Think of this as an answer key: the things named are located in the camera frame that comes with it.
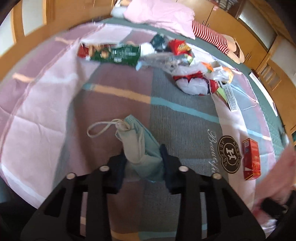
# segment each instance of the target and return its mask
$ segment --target white ear loop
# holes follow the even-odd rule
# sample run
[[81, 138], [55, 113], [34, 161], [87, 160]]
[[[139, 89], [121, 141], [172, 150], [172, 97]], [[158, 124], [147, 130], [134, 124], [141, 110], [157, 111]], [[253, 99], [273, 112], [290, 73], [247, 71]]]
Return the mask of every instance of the white ear loop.
[[[100, 124], [107, 124], [107, 125], [99, 133], [91, 135], [89, 131]], [[112, 121], [99, 121], [99, 122], [93, 123], [87, 128], [86, 133], [90, 138], [95, 138], [101, 135], [102, 133], [104, 133], [113, 124], [115, 125], [116, 129], [121, 131], [129, 131], [131, 129], [131, 126], [129, 125], [129, 123], [125, 122], [124, 120], [114, 119]]]

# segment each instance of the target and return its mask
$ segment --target barcode label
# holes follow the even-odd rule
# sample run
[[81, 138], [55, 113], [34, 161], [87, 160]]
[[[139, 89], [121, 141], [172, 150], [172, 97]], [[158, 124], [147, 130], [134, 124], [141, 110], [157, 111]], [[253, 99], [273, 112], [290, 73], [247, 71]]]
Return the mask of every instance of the barcode label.
[[220, 82], [220, 85], [221, 85], [222, 89], [224, 90], [225, 97], [227, 99], [230, 111], [231, 112], [238, 111], [237, 101], [236, 101], [236, 99], [234, 97], [234, 94], [233, 94], [233, 91], [232, 91], [232, 88], [231, 88], [230, 84], [228, 83], [228, 81], [226, 81], [225, 85], [222, 84], [221, 81], [219, 81], [219, 82]]

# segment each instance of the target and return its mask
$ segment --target blue surgical mask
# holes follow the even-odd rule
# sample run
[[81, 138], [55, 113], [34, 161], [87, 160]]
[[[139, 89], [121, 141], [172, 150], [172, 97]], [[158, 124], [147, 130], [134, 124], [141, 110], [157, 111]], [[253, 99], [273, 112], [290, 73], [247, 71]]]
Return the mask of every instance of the blue surgical mask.
[[[89, 131], [99, 124], [107, 126], [96, 135], [90, 135]], [[117, 131], [115, 136], [122, 142], [124, 154], [140, 178], [150, 181], [163, 180], [164, 168], [159, 151], [159, 143], [141, 122], [134, 116], [129, 115], [124, 120], [114, 119], [111, 122], [97, 122], [89, 126], [87, 134], [89, 137], [97, 137], [115, 124]]]

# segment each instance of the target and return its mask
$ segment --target pink blanket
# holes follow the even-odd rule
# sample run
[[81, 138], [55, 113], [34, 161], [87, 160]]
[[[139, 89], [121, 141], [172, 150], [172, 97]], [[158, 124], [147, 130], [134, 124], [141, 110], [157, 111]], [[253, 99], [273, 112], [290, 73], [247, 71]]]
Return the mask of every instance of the pink blanket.
[[133, 23], [148, 23], [195, 39], [194, 11], [183, 4], [171, 0], [133, 0], [123, 15]]

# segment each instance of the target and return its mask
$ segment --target brown logo emblem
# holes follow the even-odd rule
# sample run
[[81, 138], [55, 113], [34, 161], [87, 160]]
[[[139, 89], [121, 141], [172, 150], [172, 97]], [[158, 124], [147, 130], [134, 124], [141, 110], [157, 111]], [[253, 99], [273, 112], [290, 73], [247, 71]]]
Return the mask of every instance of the brown logo emblem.
[[218, 153], [223, 168], [228, 173], [236, 173], [242, 160], [237, 142], [231, 136], [222, 136], [218, 143]]

